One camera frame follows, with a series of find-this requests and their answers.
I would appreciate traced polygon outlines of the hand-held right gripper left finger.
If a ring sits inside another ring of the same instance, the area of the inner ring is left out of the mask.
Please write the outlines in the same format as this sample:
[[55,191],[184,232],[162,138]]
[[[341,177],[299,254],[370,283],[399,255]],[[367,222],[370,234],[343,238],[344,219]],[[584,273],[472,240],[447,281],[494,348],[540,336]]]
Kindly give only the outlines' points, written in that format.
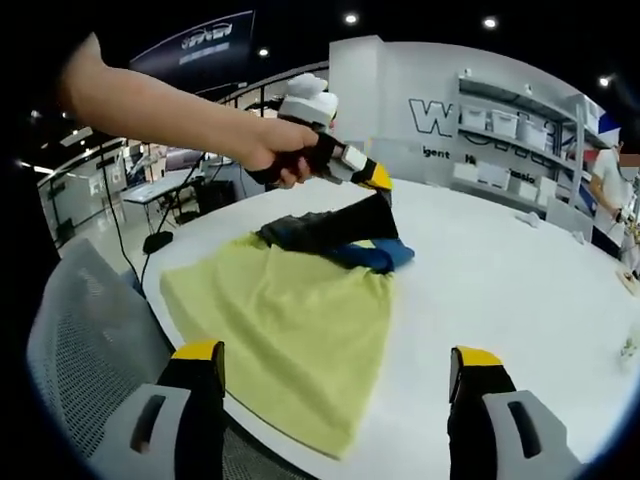
[[224,397],[224,343],[183,345],[157,383],[109,416],[92,470],[99,479],[222,478]]

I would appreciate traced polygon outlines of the person's left hand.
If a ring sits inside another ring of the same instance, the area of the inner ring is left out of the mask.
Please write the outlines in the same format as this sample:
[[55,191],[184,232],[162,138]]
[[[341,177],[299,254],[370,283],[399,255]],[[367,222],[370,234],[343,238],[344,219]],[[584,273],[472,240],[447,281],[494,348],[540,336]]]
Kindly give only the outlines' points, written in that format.
[[[236,160],[248,171],[268,169],[281,153],[297,152],[317,144],[318,135],[310,128],[281,119],[253,118],[254,125],[241,142]],[[312,176],[306,158],[300,156],[295,167],[283,168],[275,184],[290,189]]]

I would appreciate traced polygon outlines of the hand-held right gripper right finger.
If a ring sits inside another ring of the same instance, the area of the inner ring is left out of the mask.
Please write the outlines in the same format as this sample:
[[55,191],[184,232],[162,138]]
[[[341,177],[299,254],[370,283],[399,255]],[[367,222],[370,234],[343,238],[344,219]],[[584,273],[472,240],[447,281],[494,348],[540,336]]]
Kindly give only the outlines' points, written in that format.
[[451,349],[449,404],[451,479],[573,479],[583,468],[562,421],[486,350]]

